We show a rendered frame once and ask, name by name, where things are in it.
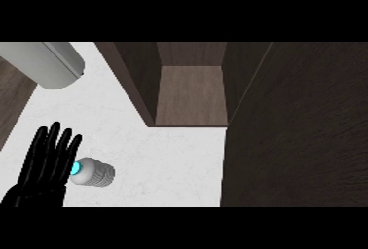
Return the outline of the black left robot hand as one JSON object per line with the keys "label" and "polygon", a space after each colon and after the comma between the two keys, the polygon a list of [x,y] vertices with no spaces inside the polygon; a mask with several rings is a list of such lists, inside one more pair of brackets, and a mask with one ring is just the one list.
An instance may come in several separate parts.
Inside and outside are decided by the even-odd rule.
{"label": "black left robot hand", "polygon": [[17,185],[9,189],[0,207],[61,208],[67,183],[76,162],[82,135],[61,133],[61,123],[42,126],[34,134]]}

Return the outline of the clear water bottle blue cap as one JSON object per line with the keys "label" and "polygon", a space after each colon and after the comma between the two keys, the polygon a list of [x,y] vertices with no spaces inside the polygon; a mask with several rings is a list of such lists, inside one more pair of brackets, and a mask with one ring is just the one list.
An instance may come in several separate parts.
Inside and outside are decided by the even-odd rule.
{"label": "clear water bottle blue cap", "polygon": [[76,161],[71,172],[71,181],[77,185],[107,187],[116,177],[116,168],[93,158]]}

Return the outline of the dark wooden cabinet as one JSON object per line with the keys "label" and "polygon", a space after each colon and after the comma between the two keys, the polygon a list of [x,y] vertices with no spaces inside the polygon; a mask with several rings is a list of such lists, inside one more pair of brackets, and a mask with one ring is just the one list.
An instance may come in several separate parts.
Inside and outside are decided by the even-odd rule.
{"label": "dark wooden cabinet", "polygon": [[268,42],[99,42],[150,127],[226,127]]}

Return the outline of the dark wooden cabinet door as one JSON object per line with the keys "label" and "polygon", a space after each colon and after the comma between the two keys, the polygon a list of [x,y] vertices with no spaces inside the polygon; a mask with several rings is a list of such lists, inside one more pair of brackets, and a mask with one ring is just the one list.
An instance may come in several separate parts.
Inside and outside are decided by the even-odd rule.
{"label": "dark wooden cabinet door", "polygon": [[220,205],[368,206],[368,42],[269,46],[226,130]]}

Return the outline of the pale grey rounded appliance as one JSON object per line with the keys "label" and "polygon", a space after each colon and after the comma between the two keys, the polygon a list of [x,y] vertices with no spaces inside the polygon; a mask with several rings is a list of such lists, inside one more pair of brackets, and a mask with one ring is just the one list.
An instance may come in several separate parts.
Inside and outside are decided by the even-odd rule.
{"label": "pale grey rounded appliance", "polygon": [[83,75],[85,61],[70,42],[0,42],[0,56],[46,89],[65,88]]}

